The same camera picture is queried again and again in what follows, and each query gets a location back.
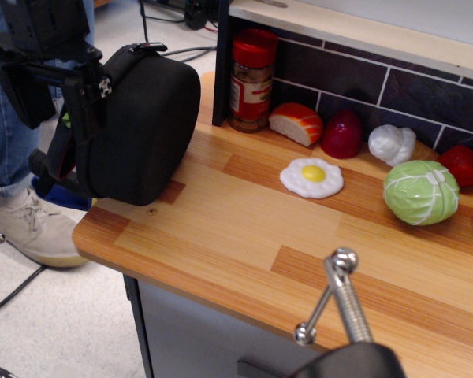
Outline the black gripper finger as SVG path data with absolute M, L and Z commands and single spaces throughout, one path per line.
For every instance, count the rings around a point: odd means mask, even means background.
M 74 72 L 62 85 L 65 109 L 76 144 L 88 142 L 103 130 L 104 98 L 111 94 L 111 79 L 103 74 L 96 80 Z

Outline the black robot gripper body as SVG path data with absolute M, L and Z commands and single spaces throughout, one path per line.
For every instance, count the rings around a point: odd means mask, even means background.
M 54 115 L 50 88 L 81 72 L 102 76 L 102 52 L 90 32 L 82 1 L 0 1 L 0 84 L 20 120 L 31 129 Z

